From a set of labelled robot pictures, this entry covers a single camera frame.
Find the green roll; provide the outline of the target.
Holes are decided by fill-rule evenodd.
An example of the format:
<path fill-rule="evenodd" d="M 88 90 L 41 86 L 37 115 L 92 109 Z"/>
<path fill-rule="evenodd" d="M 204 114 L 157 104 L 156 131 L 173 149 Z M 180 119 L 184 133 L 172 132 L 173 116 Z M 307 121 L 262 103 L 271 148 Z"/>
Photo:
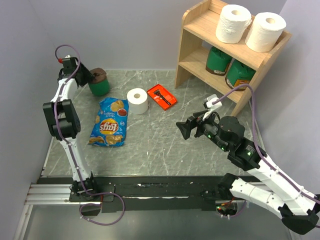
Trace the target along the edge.
<path fill-rule="evenodd" d="M 224 76 L 232 59 L 230 55 L 212 46 L 207 56 L 205 69 L 213 75 Z"/>
<path fill-rule="evenodd" d="M 97 97 L 106 95 L 110 91 L 106 71 L 102 68 L 94 68 L 90 73 L 94 76 L 94 79 L 88 83 L 91 93 Z"/>
<path fill-rule="evenodd" d="M 234 60 L 225 77 L 225 83 L 230 89 L 242 84 L 249 84 L 256 71 L 251 67 Z"/>

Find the white paper roll front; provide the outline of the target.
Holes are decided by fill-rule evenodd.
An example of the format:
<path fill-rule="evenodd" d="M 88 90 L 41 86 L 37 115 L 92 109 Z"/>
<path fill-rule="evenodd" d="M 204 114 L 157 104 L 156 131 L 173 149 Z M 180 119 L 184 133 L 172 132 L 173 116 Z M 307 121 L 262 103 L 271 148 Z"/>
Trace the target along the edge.
<path fill-rule="evenodd" d="M 228 4 L 221 10 L 215 36 L 222 43 L 237 44 L 251 22 L 252 15 L 247 8 Z"/>

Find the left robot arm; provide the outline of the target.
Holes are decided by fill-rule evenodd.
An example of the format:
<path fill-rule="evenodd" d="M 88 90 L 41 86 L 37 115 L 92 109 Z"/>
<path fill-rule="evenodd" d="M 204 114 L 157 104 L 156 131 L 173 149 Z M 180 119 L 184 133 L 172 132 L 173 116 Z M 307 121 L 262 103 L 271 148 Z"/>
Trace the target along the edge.
<path fill-rule="evenodd" d="M 56 93 L 50 102 L 43 104 L 42 109 L 51 136 L 62 145 L 71 166 L 71 196 L 82 201 L 94 201 L 98 198 L 99 188 L 80 147 L 77 135 L 81 131 L 81 121 L 72 102 L 77 89 L 94 76 L 76 57 L 67 55 L 59 58 L 58 62 L 62 68 Z"/>

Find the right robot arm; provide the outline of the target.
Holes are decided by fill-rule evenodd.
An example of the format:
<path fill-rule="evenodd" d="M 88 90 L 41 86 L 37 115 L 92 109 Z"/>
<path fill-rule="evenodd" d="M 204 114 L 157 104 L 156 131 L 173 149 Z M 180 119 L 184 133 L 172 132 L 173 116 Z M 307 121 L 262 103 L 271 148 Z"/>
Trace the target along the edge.
<path fill-rule="evenodd" d="M 240 198 L 275 214 L 291 231 L 305 235 L 318 227 L 320 196 L 304 189 L 285 174 L 259 146 L 244 136 L 245 128 L 234 116 L 222 118 L 216 112 L 196 112 L 184 122 L 177 122 L 187 140 L 193 129 L 195 137 L 205 136 L 227 159 L 246 173 L 256 177 L 269 190 L 264 190 L 239 176 L 227 173 L 212 191 L 221 199 Z"/>

